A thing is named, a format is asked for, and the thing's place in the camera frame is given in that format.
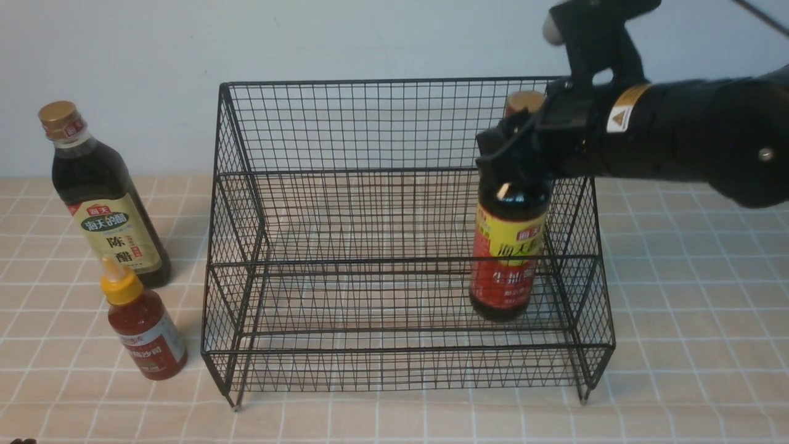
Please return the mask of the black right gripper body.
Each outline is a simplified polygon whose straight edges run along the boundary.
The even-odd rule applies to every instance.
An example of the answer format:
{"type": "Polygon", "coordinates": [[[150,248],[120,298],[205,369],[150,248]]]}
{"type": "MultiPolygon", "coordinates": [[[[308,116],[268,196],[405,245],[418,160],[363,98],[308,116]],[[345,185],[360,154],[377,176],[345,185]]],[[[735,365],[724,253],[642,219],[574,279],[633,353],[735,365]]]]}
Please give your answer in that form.
{"type": "Polygon", "coordinates": [[[513,93],[505,102],[509,113],[476,136],[482,188],[608,176],[602,157],[607,106],[607,84],[580,88],[569,78],[550,82],[544,93],[513,93]]]}

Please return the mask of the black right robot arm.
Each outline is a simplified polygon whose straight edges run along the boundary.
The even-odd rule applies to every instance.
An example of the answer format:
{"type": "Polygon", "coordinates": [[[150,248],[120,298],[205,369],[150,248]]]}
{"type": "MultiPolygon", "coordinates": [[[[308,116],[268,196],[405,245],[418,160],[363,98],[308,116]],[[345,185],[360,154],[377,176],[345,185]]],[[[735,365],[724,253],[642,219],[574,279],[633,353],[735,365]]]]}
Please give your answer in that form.
{"type": "Polygon", "coordinates": [[[476,137],[494,184],[611,177],[704,183],[750,210],[787,202],[787,68],[755,78],[586,90],[556,81],[538,112],[476,137]]]}

